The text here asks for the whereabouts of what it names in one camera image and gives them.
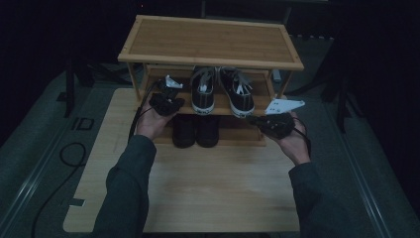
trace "wooden surface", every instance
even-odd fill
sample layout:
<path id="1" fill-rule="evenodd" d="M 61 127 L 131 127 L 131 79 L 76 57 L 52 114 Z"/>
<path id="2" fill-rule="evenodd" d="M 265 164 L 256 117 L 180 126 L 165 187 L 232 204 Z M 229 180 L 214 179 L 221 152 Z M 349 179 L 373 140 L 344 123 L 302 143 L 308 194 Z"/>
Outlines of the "wooden surface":
<path id="1" fill-rule="evenodd" d="M 303 70 L 283 25 L 140 15 L 118 60 Z"/>
<path id="2" fill-rule="evenodd" d="M 117 89 L 63 228 L 89 232 L 106 194 L 105 178 L 127 145 L 134 117 L 133 89 Z M 146 232 L 296 231 L 288 171 L 292 162 L 272 140 L 265 147 L 157 144 L 150 177 Z"/>

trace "person's right hand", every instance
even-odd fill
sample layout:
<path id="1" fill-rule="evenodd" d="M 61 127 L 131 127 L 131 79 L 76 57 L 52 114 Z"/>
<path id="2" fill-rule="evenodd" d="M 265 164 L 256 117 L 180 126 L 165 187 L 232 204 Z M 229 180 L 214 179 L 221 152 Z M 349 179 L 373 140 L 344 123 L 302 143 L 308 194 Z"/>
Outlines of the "person's right hand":
<path id="1" fill-rule="evenodd" d="M 151 140 L 159 136 L 163 127 L 176 113 L 169 116 L 160 116 L 149 104 L 149 98 L 142 110 L 142 116 L 137 121 L 136 135 L 143 135 Z"/>
<path id="2" fill-rule="evenodd" d="M 290 112 L 293 118 L 297 118 L 296 113 Z M 305 127 L 299 120 L 295 120 L 295 128 L 306 135 Z M 287 137 L 278 140 L 270 137 L 278 146 L 280 146 L 283 153 L 296 165 L 310 162 L 308 147 L 305 139 L 297 132 L 292 131 Z"/>

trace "white object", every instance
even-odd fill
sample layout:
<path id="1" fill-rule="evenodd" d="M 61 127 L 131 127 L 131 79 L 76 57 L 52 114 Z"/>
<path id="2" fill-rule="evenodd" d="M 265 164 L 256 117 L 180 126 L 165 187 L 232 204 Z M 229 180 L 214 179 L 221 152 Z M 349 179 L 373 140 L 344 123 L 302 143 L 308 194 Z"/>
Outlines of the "white object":
<path id="1" fill-rule="evenodd" d="M 265 115 L 280 114 L 304 106 L 304 101 L 273 99 L 265 110 Z"/>
<path id="2" fill-rule="evenodd" d="M 180 84 L 177 83 L 175 80 L 170 78 L 169 74 L 166 76 L 165 81 L 166 81 L 166 86 L 167 87 L 172 87 L 172 88 L 182 88 L 183 87 L 182 83 L 180 83 Z"/>
<path id="3" fill-rule="evenodd" d="M 205 91 L 207 91 L 207 85 L 206 84 L 200 85 L 200 92 L 205 92 Z"/>

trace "shoe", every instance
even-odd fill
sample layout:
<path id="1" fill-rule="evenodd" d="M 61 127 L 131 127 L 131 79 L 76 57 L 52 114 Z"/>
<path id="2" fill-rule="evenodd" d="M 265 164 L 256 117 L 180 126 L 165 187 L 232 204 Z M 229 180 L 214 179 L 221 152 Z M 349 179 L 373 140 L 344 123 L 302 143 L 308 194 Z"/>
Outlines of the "shoe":
<path id="1" fill-rule="evenodd" d="M 239 118 L 253 114 L 255 105 L 251 96 L 250 80 L 234 67 L 219 69 L 220 82 L 229 97 L 232 113 Z"/>
<path id="2" fill-rule="evenodd" d="M 211 148 L 219 142 L 220 116 L 209 115 L 197 118 L 197 144 L 204 148 Z"/>
<path id="3" fill-rule="evenodd" d="M 192 110 L 198 115 L 205 116 L 214 109 L 213 84 L 216 79 L 214 67 L 194 68 L 191 76 L 191 104 Z"/>
<path id="4" fill-rule="evenodd" d="M 177 148 L 188 148 L 195 144 L 195 115 L 177 114 L 172 118 L 172 142 Z"/>

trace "wooden platform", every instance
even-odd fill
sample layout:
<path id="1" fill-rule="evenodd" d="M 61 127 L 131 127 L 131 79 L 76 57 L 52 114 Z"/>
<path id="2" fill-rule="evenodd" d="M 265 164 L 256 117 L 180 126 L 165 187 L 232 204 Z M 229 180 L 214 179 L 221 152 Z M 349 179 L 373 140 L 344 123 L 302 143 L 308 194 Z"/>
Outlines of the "wooden platform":
<path id="1" fill-rule="evenodd" d="M 105 179 L 126 145 L 136 101 L 131 88 L 114 93 L 63 228 L 89 232 L 106 194 Z M 146 232 L 297 231 L 288 171 L 292 162 L 272 140 L 265 147 L 157 144 L 150 177 Z"/>

